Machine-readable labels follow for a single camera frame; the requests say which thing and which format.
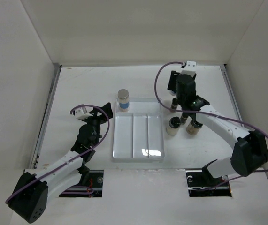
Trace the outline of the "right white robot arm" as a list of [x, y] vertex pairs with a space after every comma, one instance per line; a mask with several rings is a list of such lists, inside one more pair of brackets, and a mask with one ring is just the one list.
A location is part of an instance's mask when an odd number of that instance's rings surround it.
[[181, 122], [191, 118], [189, 128], [197, 131], [203, 125], [219, 135], [233, 150], [230, 157], [216, 159], [202, 167], [201, 180], [213, 185], [219, 177], [239, 174], [247, 177], [268, 162], [268, 149], [264, 134], [238, 126], [222, 116], [204, 98], [196, 94], [194, 75], [172, 71], [168, 90], [175, 92], [172, 110], [181, 107]]

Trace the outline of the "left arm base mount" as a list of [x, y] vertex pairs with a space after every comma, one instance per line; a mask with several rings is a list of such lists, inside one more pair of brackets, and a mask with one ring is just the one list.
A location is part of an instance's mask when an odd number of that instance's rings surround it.
[[104, 170], [90, 170], [84, 172], [80, 181], [61, 193], [61, 198], [97, 198], [102, 197]]

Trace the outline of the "black-lid white spice jar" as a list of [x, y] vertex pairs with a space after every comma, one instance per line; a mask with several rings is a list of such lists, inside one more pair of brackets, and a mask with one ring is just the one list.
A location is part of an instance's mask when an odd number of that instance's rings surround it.
[[179, 117], [172, 117], [169, 120], [169, 123], [166, 127], [167, 134], [169, 134], [171, 136], [175, 136], [178, 133], [180, 126], [181, 126], [180, 118]]

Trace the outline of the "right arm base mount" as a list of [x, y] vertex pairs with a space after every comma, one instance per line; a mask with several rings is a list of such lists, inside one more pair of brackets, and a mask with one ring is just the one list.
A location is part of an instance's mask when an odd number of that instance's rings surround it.
[[207, 167], [185, 171], [189, 197], [232, 197], [229, 182], [223, 183], [228, 177], [214, 178]]

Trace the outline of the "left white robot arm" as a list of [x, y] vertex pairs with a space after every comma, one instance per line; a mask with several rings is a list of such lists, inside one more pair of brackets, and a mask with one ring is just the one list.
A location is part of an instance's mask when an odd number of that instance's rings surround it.
[[110, 102], [103, 106], [78, 105], [70, 114], [84, 122], [78, 131], [71, 149], [58, 161], [47, 168], [31, 174], [23, 173], [6, 205], [27, 223], [32, 224], [44, 213], [48, 202], [68, 191], [74, 185], [84, 187], [89, 181], [89, 169], [86, 163], [95, 154], [106, 138], [100, 134], [102, 124], [110, 125], [113, 111]]

